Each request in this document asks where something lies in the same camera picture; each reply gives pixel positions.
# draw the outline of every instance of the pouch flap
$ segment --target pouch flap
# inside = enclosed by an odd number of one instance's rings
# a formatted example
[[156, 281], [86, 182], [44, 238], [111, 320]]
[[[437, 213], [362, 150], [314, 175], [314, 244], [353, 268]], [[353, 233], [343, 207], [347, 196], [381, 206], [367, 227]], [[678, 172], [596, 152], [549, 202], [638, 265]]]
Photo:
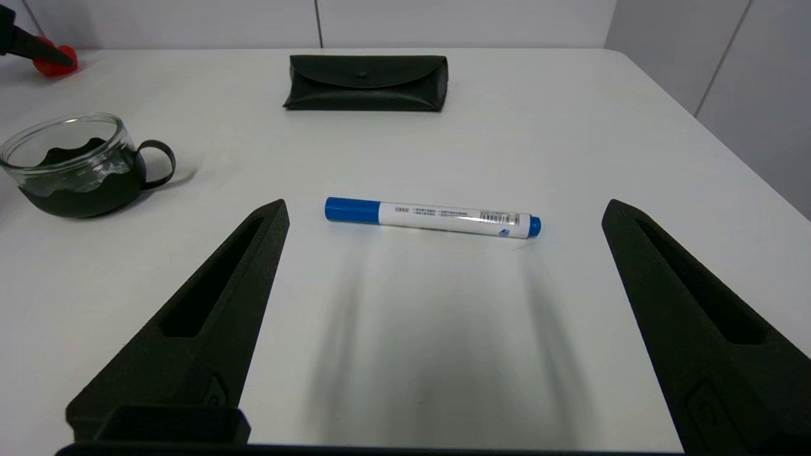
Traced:
[[441, 55], [291, 55], [290, 70], [322, 84], [383, 88], [423, 78], [445, 60]]

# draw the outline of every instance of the white label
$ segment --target white label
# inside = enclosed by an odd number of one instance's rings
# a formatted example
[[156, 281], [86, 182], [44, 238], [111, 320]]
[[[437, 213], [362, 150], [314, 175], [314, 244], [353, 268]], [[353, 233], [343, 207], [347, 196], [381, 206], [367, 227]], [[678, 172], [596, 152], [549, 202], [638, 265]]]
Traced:
[[380, 203], [378, 219], [381, 225], [462, 231], [507, 238], [526, 239], [530, 234], [528, 213], [446, 208], [425, 204]]

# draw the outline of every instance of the white table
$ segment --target white table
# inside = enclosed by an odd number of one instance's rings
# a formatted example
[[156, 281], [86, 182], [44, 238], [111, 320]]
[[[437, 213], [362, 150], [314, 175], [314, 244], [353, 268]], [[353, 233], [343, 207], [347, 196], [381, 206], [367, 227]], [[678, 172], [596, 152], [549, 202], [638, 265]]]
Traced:
[[[3, 179], [0, 453], [70, 443], [67, 403], [277, 198], [290, 232], [240, 405], [254, 442], [680, 450], [600, 227], [611, 198], [811, 352], [811, 223], [623, 55], [437, 49], [441, 114], [285, 112], [296, 52], [92, 51], [55, 81], [4, 67], [0, 139], [107, 111], [173, 146], [180, 183], [73, 221]], [[327, 196], [532, 212], [543, 231], [332, 223]]]

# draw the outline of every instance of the red object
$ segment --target red object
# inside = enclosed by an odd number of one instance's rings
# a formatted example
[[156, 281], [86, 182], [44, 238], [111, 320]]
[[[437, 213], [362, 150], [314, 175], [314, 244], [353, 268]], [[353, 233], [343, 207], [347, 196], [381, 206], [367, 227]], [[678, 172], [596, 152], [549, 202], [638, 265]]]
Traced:
[[[51, 42], [51, 40], [49, 40], [48, 38], [45, 38], [45, 37], [37, 37], [37, 38], [39, 38], [40, 40], [48, 43], [49, 45], [52, 45], [52, 46], [54, 45], [54, 43]], [[46, 75], [48, 77], [50, 77], [50, 76], [61, 76], [61, 75], [66, 75], [68, 73], [72, 73], [73, 71], [76, 71], [79, 68], [79, 59], [76, 57], [76, 51], [74, 51], [73, 48], [71, 48], [70, 46], [62, 45], [62, 46], [59, 46], [56, 49], [61, 50], [64, 54], [66, 54], [68, 57], [70, 57], [73, 60], [73, 65], [70, 65], [69, 67], [65, 67], [64, 65], [57, 65], [55, 63], [46, 62], [45, 60], [42, 60], [41, 58], [35, 58], [34, 59], [34, 67], [36, 67], [36, 69], [40, 73], [42, 73], [43, 75]]]

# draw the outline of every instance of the white wall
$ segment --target white wall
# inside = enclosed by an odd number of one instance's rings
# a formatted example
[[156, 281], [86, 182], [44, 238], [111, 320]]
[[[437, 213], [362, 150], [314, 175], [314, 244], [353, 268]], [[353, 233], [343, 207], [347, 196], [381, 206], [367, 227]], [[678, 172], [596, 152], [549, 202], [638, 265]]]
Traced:
[[[314, 0], [28, 0], [84, 49], [319, 46]], [[593, 47], [616, 0], [318, 0], [324, 47]]]
[[606, 48], [695, 115], [749, 0], [619, 0]]
[[602, 48], [616, 0], [319, 0], [325, 48]]
[[697, 118], [811, 219], [811, 2], [753, 0]]
[[312, 0], [28, 0], [45, 35], [79, 49], [319, 47]]

